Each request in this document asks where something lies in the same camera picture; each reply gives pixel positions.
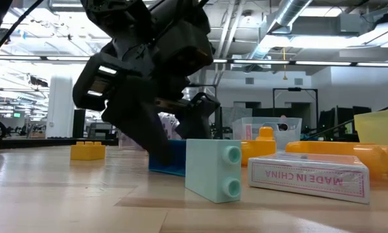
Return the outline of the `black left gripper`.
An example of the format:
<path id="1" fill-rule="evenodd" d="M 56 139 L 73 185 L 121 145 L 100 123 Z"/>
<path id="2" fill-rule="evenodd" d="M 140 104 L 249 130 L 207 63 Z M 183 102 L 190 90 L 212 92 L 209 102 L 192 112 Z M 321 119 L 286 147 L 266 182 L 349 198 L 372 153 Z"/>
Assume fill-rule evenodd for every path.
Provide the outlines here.
<path id="1" fill-rule="evenodd" d="M 171 162 L 171 149 L 159 113 L 176 116 L 183 139 L 211 139 L 209 116 L 219 101 L 206 93 L 191 100 L 182 91 L 189 76 L 212 63 L 207 41 L 136 45 L 119 54 L 109 43 L 90 57 L 73 87 L 73 102 L 81 109 L 102 112 L 102 119 L 156 156 Z"/>

